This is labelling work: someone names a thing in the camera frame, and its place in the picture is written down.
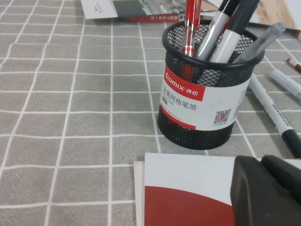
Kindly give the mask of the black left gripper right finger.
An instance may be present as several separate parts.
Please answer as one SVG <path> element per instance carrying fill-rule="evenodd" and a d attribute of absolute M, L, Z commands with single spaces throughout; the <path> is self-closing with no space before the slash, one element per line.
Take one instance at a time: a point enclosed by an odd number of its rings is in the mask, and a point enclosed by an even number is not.
<path fill-rule="evenodd" d="M 301 201 L 301 170 L 299 168 L 273 155 L 265 155 L 261 163 L 297 202 Z"/>

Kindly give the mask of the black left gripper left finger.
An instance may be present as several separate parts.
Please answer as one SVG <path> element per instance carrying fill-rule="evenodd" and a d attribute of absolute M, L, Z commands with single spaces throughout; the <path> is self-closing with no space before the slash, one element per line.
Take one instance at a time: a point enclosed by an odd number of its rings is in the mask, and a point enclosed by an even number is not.
<path fill-rule="evenodd" d="M 253 157 L 235 158 L 230 199 L 237 226 L 301 224 L 301 202 L 273 178 L 261 160 Z"/>

